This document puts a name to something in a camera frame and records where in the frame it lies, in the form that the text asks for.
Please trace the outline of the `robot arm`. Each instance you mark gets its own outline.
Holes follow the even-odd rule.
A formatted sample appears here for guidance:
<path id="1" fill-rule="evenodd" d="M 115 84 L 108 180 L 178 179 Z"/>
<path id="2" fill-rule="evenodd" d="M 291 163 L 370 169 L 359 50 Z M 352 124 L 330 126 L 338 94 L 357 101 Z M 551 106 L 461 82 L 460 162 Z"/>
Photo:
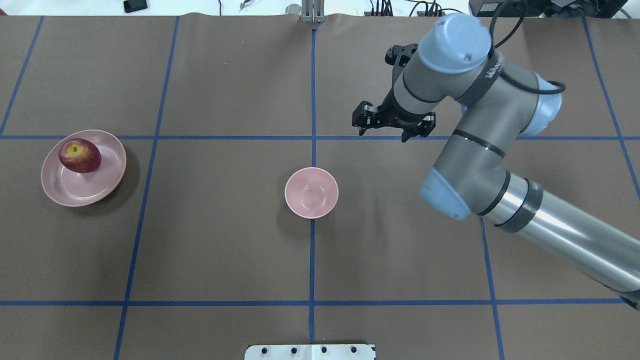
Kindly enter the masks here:
<path id="1" fill-rule="evenodd" d="M 563 259 L 634 309 L 639 309 L 639 241 L 575 207 L 530 178 L 501 166 L 519 136 L 540 134 L 562 107 L 566 86 L 507 59 L 489 26 L 471 14 L 437 19 L 419 43 L 385 55 L 391 88 L 382 103 L 361 102 L 352 126 L 396 128 L 401 140 L 425 138 L 435 108 L 451 98 L 465 108 L 420 187 L 442 214 L 485 218 Z"/>

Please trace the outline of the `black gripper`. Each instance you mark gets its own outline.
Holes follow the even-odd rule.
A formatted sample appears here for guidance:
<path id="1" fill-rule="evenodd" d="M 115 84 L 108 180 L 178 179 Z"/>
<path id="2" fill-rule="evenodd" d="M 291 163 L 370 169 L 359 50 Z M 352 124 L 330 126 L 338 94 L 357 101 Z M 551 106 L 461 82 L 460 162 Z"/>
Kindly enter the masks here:
<path id="1" fill-rule="evenodd" d="M 403 129 L 401 141 L 407 142 L 414 137 L 426 138 L 437 126 L 436 114 L 413 113 L 402 108 L 394 92 L 390 90 L 378 108 L 368 101 L 361 101 L 352 112 L 351 126 L 358 129 L 358 135 L 364 136 L 366 130 L 384 127 Z"/>

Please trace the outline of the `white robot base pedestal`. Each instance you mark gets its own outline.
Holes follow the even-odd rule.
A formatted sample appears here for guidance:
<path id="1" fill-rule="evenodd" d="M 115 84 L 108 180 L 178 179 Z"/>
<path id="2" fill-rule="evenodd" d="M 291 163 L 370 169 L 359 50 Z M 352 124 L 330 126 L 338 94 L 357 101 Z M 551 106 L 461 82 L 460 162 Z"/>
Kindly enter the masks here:
<path id="1" fill-rule="evenodd" d="M 341 344 L 264 344 L 251 345 L 245 360 L 376 360 L 374 345 Z"/>

